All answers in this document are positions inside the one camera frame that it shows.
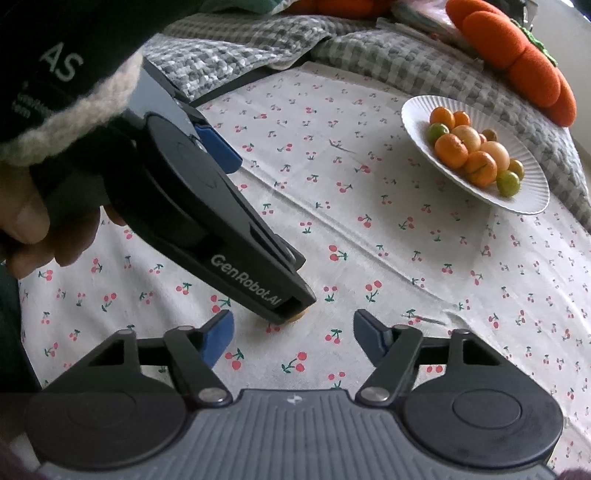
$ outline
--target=ribbed paper plate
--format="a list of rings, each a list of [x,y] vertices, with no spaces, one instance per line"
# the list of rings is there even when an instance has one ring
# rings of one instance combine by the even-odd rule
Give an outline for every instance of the ribbed paper plate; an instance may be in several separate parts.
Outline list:
[[[509,156],[523,163],[525,178],[521,182],[519,192],[514,197],[502,197],[495,184],[485,189],[475,187],[439,162],[434,155],[432,146],[427,142],[426,138],[427,128],[429,127],[429,116],[433,109],[438,106],[447,107],[452,112],[466,112],[472,120],[472,126],[479,132],[482,132],[486,128],[493,129],[497,133],[498,141],[509,152]],[[546,180],[544,172],[537,160],[514,134],[491,117],[465,103],[434,95],[417,96],[407,100],[402,107],[401,116],[404,128],[410,135],[410,138],[413,139],[418,149],[423,152],[435,168],[439,169],[447,177],[474,196],[491,205],[497,205],[510,212],[521,215],[537,215],[543,212],[548,206],[550,201],[548,180]]]

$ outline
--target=cherry print tablecloth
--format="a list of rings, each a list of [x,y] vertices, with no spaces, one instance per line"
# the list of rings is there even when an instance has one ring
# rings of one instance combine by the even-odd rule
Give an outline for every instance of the cherry print tablecloth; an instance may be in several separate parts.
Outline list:
[[[215,367],[241,388],[359,388],[372,367],[352,334],[366,308],[426,335],[470,328],[552,393],[565,430],[551,460],[591,463],[589,235],[553,196],[522,217],[456,187],[404,132],[401,92],[318,64],[282,72],[204,105],[243,155],[232,176],[304,253],[318,302],[272,327],[106,216],[71,267],[21,283],[22,341],[41,382],[114,331],[141,337],[202,325],[230,308],[236,335]],[[444,368],[424,368],[420,381]],[[166,380],[164,369],[151,375]]]

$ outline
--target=small orange object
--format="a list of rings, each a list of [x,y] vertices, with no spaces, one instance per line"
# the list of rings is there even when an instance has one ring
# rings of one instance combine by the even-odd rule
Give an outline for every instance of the small orange object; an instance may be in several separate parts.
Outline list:
[[[454,118],[452,111],[444,106],[438,106],[431,112],[429,123],[431,125],[443,124],[448,127],[449,130],[453,130],[456,127],[456,119]]]
[[[483,151],[468,155],[462,170],[466,180],[481,189],[496,180],[496,162]]]
[[[306,313],[306,310],[304,310],[303,312],[298,313],[297,315],[294,315],[292,318],[290,318],[289,320],[287,320],[287,323],[292,323],[292,322],[296,322],[299,319],[301,319],[304,314]]]
[[[441,163],[452,170],[462,168],[468,158],[468,149],[462,140],[453,134],[445,134],[437,139],[435,153]]]
[[[472,121],[466,112],[454,112],[453,117],[456,121],[456,127],[459,127],[460,125],[472,126]]]

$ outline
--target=hand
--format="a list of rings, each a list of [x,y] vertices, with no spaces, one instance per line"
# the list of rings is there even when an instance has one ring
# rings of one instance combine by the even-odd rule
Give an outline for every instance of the hand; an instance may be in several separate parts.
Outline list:
[[[111,206],[105,206],[110,220],[125,222]],[[6,259],[8,272],[24,278],[54,258],[58,265],[72,265],[95,240],[100,209],[58,229],[50,229],[49,216],[28,168],[0,164],[0,229],[23,244]]]

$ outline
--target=pumpkin plush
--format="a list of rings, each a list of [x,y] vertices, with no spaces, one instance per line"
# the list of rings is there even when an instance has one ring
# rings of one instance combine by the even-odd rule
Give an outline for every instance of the pumpkin plush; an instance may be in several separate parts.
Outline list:
[[[467,41],[513,88],[560,127],[577,116],[574,94],[544,45],[483,0],[448,0],[446,12]]]

